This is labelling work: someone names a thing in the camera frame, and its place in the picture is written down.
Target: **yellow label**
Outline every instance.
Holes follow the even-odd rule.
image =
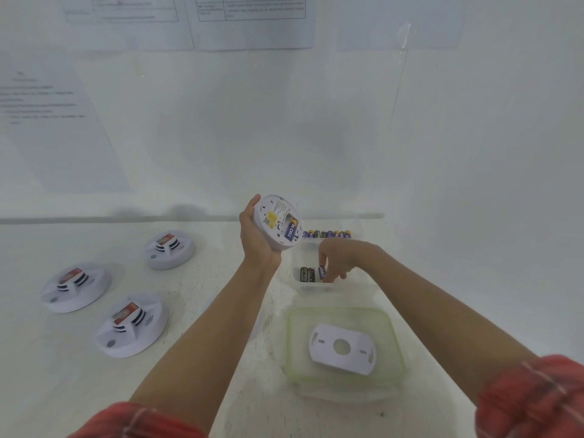
[[[272,212],[271,210],[268,212],[266,220],[264,220],[264,222],[271,228],[273,229],[274,226],[276,225],[276,222],[278,221],[278,215],[276,215],[274,212]]]

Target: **hand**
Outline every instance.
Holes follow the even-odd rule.
[[[327,238],[318,248],[318,265],[328,268],[323,283],[332,283],[337,277],[347,278],[347,272],[359,266],[359,260],[364,256],[364,250],[369,243],[347,238]]]
[[[253,206],[259,203],[260,198],[259,194],[253,197],[245,210],[239,214],[241,244],[248,264],[275,272],[282,261],[281,252],[271,249],[262,231],[253,223]]]

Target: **paper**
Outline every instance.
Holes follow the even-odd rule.
[[[310,48],[315,0],[185,0],[195,50]]]
[[[75,69],[54,52],[0,52],[0,132],[47,192],[129,192]]]
[[[338,0],[338,50],[456,48],[467,0]]]
[[[72,50],[193,50],[184,0],[61,0]]]

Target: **red plaid shirt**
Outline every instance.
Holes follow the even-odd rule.
[[[584,366],[559,355],[523,363],[479,396],[478,438],[583,438]],[[204,438],[155,409],[121,402],[69,438]]]

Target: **person's left hand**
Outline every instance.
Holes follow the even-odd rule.
[[[281,252],[272,250],[262,231],[253,223],[253,207],[259,203],[259,194],[251,199],[245,210],[239,214],[241,223],[241,244],[244,247],[245,261],[253,267],[275,272],[282,261]]]

